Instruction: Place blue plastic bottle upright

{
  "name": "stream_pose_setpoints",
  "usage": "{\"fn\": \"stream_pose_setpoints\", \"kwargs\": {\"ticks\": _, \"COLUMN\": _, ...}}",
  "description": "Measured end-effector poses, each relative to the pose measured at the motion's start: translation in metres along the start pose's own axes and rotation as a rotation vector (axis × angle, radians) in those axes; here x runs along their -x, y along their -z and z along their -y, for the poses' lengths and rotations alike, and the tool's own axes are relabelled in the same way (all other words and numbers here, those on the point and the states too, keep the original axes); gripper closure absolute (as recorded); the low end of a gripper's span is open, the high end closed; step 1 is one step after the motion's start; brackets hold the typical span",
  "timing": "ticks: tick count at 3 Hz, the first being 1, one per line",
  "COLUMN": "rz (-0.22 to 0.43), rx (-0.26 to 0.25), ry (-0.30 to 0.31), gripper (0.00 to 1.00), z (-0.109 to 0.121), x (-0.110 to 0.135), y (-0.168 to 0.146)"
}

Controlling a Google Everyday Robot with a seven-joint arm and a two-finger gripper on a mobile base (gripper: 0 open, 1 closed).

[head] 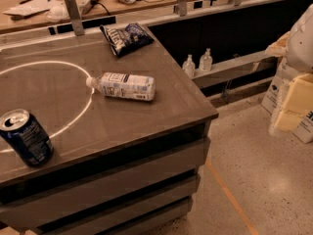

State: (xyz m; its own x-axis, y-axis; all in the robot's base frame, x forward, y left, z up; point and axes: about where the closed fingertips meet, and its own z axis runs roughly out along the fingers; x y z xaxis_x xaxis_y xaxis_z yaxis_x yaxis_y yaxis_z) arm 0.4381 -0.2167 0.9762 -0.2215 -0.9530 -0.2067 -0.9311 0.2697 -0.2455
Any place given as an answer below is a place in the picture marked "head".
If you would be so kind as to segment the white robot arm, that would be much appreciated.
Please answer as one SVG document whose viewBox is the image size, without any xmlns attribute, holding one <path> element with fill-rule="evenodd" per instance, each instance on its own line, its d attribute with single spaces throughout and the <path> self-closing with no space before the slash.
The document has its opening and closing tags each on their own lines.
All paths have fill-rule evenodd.
<svg viewBox="0 0 313 235">
<path fill-rule="evenodd" d="M 294 132 L 313 110 L 313 4 L 265 53 L 286 60 L 287 67 L 296 70 L 294 78 L 285 78 L 279 86 L 269 127 L 272 135 Z"/>
</svg>

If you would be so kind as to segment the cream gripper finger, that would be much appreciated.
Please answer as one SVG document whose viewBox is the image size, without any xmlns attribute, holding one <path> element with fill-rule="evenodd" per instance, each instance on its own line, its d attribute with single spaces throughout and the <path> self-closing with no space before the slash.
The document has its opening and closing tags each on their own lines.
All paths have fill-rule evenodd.
<svg viewBox="0 0 313 235">
<path fill-rule="evenodd" d="M 313 74 L 301 73 L 291 81 L 283 80 L 269 133 L 277 136 L 294 132 L 302 120 L 313 110 Z"/>
</svg>

